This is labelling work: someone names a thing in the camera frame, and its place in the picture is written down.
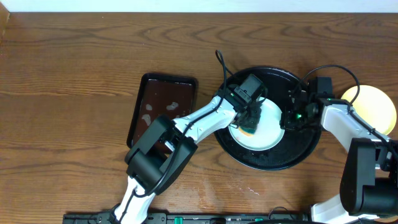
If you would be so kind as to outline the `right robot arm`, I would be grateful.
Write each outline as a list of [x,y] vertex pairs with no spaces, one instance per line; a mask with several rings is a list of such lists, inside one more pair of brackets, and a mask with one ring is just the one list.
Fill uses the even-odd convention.
[[397,141],[362,119],[346,100],[329,94],[288,92],[282,128],[331,133],[347,150],[340,192],[312,205],[317,223],[364,223],[397,215]]

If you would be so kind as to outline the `green yellow sponge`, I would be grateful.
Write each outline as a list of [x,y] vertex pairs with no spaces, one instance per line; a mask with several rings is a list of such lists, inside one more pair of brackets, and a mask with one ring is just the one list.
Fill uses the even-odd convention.
[[242,124],[239,126],[239,130],[246,136],[253,136],[256,132],[257,124]]

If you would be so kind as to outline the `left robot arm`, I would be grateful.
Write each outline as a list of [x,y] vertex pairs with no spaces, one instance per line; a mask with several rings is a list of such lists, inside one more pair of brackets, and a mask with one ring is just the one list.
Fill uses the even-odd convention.
[[177,179],[197,149],[213,132],[260,105],[267,93],[222,91],[204,107],[182,118],[156,118],[125,156],[127,190],[113,210],[112,223],[142,223],[149,205]]

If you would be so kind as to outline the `yellow plate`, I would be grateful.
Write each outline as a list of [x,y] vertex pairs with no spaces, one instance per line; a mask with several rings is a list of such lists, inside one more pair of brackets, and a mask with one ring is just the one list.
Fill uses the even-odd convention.
[[392,100],[376,87],[361,85],[353,107],[365,122],[382,134],[388,135],[396,125],[396,107]]

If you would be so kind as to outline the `pale blue plate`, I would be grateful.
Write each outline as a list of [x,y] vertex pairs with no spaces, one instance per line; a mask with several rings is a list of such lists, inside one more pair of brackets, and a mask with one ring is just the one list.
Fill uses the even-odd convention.
[[282,111],[271,100],[266,99],[261,105],[261,116],[257,129],[249,133],[241,127],[229,126],[229,133],[242,147],[252,151],[265,151],[276,146],[285,130],[280,127]]

